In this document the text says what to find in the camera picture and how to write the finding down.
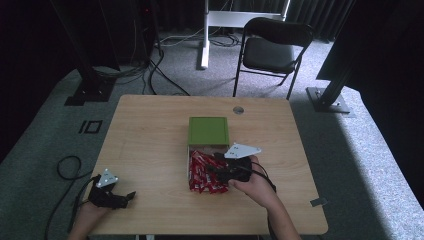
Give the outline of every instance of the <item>table top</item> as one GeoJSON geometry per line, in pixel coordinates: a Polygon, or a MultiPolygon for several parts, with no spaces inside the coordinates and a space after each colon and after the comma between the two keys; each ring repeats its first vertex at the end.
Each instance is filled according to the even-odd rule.
{"type": "Polygon", "coordinates": [[[268,234],[266,210],[237,189],[189,190],[188,124],[196,116],[227,117],[231,143],[262,148],[259,161],[300,234],[327,231],[322,206],[310,204],[319,196],[287,100],[124,95],[93,175],[107,168],[119,177],[114,194],[137,194],[93,234],[268,234]]]}

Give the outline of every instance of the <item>carpeted floor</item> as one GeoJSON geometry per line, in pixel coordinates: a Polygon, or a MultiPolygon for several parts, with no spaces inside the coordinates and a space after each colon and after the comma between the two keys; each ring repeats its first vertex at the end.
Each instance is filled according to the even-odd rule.
{"type": "MultiPolygon", "coordinates": [[[[218,38],[217,41],[228,41],[218,38]]],[[[108,102],[64,106],[78,87],[80,76],[71,72],[60,81],[25,134],[0,165],[0,239],[42,239],[49,216],[71,184],[58,176],[58,162],[70,155],[81,159],[80,174],[95,165],[114,110],[123,94],[179,95],[183,88],[195,96],[231,96],[239,46],[211,45],[209,68],[200,70],[201,42],[162,43],[165,56],[149,81],[144,75],[118,79],[108,102]],[[84,121],[98,124],[98,133],[80,131],[84,121]]],[[[424,213],[408,187],[383,137],[363,105],[360,94],[345,88],[342,97],[351,114],[315,112],[306,87],[326,87],[315,77],[331,43],[314,41],[304,56],[290,104],[321,197],[329,231],[303,239],[424,239],[424,213]]],[[[152,54],[157,62],[157,50],[152,54]]],[[[238,96],[285,98],[290,82],[243,74],[238,96]]],[[[76,162],[60,169],[72,176],[76,162]]],[[[65,239],[71,203],[88,179],[71,188],[51,219],[49,239],[65,239]]],[[[93,236],[93,239],[134,239],[134,236],[93,236]]],[[[164,236],[157,239],[168,239],[164,236]]]]}

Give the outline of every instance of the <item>chair backrest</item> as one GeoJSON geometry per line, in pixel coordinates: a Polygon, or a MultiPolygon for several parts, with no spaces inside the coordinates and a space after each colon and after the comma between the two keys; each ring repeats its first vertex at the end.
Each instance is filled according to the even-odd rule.
{"type": "Polygon", "coordinates": [[[244,31],[260,36],[270,42],[308,47],[314,39],[313,29],[303,23],[290,23],[258,17],[246,23],[244,31]]]}

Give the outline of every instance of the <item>green box lid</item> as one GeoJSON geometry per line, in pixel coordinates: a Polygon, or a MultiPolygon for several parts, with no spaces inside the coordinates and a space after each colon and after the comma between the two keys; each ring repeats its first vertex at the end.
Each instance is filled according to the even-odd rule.
{"type": "Polygon", "coordinates": [[[189,145],[229,145],[226,117],[190,117],[189,145]]]}

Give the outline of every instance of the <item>person's arm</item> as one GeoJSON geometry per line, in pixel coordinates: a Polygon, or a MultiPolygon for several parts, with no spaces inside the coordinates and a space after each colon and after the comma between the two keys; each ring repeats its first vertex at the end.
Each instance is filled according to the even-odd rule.
{"type": "MultiPolygon", "coordinates": [[[[259,163],[256,156],[250,156],[250,159],[252,162],[259,163]]],[[[263,173],[263,170],[256,164],[252,164],[252,169],[263,173]]],[[[269,222],[278,240],[301,239],[283,202],[263,177],[253,173],[248,182],[231,179],[228,183],[246,193],[267,210],[269,222]]]]}
{"type": "Polygon", "coordinates": [[[97,207],[91,202],[84,203],[78,211],[68,240],[86,240],[91,230],[110,210],[110,208],[97,207]]]}

